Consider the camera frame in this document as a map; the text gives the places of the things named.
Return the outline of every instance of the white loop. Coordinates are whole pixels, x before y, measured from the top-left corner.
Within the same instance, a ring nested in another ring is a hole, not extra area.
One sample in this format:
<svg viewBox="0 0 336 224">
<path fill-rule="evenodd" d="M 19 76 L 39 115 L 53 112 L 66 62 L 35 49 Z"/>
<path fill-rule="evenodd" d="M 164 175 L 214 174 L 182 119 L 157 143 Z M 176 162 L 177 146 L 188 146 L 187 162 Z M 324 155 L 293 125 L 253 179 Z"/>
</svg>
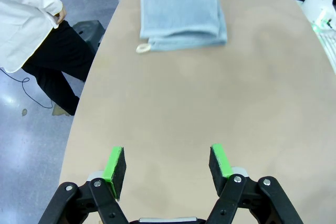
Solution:
<svg viewBox="0 0 336 224">
<path fill-rule="evenodd" d="M 144 52 L 150 51 L 152 48 L 151 44 L 140 44 L 138 45 L 136 52 L 138 54 L 143 54 Z"/>
</svg>

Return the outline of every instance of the beige tabletop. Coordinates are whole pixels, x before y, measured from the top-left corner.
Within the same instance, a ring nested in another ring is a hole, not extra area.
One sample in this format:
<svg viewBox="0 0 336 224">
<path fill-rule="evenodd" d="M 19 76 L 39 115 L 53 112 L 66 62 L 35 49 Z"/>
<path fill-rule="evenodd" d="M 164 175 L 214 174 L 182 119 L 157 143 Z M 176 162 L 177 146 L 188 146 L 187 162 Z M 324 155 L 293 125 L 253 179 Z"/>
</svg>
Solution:
<svg viewBox="0 0 336 224">
<path fill-rule="evenodd" d="M 220 0 L 228 44 L 138 55 L 140 0 L 122 0 L 75 115 L 60 181 L 83 184 L 125 147 L 120 205 L 207 218 L 209 148 L 275 176 L 305 224 L 335 223 L 336 77 L 295 0 Z M 98 224 L 92 215 L 85 223 Z M 256 223 L 239 210 L 233 223 Z"/>
</svg>

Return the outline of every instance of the floor stain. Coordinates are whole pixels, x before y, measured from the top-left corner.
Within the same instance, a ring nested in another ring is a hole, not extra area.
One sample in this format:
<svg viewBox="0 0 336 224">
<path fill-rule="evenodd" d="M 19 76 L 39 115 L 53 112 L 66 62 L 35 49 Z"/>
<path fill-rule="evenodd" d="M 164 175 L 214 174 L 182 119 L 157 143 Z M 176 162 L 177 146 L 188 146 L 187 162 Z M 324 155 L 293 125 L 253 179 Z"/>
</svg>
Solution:
<svg viewBox="0 0 336 224">
<path fill-rule="evenodd" d="M 53 110 L 53 115 L 66 115 L 69 116 L 70 114 L 66 112 L 64 109 L 62 109 L 60 106 L 55 104 L 54 110 Z"/>
<path fill-rule="evenodd" d="M 22 110 L 22 116 L 25 116 L 27 113 L 28 113 L 28 110 L 27 110 L 27 109 L 23 109 L 23 110 Z"/>
</svg>

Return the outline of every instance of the black cable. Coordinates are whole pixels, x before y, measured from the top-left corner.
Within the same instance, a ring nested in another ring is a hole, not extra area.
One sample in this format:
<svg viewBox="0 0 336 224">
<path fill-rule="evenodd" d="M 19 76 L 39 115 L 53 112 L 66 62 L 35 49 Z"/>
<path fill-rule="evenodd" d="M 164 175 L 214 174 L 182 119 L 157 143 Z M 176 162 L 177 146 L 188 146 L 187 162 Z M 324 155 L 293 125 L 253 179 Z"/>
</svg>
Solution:
<svg viewBox="0 0 336 224">
<path fill-rule="evenodd" d="M 32 99 L 34 102 L 36 102 L 38 105 L 40 105 L 41 107 L 43 107 L 43 108 L 45 108 L 45 109 L 52 109 L 52 108 L 53 108 L 53 102 L 52 102 L 51 99 L 50 99 L 50 104 L 51 104 L 51 106 L 50 106 L 50 107 L 46 107 L 46 106 L 43 106 L 42 104 L 40 104 L 40 103 L 39 103 L 38 101 L 36 101 L 34 98 L 32 98 L 32 97 L 26 92 L 25 87 L 23 86 L 23 83 L 26 83 L 26 82 L 30 81 L 30 78 L 29 78 L 29 77 L 26 77 L 26 78 L 23 79 L 22 81 L 19 81 L 19 80 L 15 79 L 15 78 L 11 77 L 9 74 L 7 74 L 7 73 L 6 73 L 4 70 L 2 70 L 1 68 L 0 68 L 0 70 L 1 70 L 5 75 L 7 75 L 7 76 L 10 77 L 11 79 L 13 79 L 14 81 L 21 82 L 23 91 L 26 93 L 26 95 L 27 95 L 29 98 L 31 98 L 31 99 Z"/>
</svg>

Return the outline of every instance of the light blue cloth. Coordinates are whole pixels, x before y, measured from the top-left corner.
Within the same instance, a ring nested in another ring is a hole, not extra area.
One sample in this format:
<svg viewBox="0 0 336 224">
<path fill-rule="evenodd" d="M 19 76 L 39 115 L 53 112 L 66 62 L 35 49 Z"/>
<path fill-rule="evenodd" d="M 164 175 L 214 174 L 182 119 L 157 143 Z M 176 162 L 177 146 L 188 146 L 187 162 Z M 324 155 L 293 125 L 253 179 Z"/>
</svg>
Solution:
<svg viewBox="0 0 336 224">
<path fill-rule="evenodd" d="M 141 0 L 140 38 L 151 50 L 224 45 L 227 32 L 219 0 Z"/>
</svg>

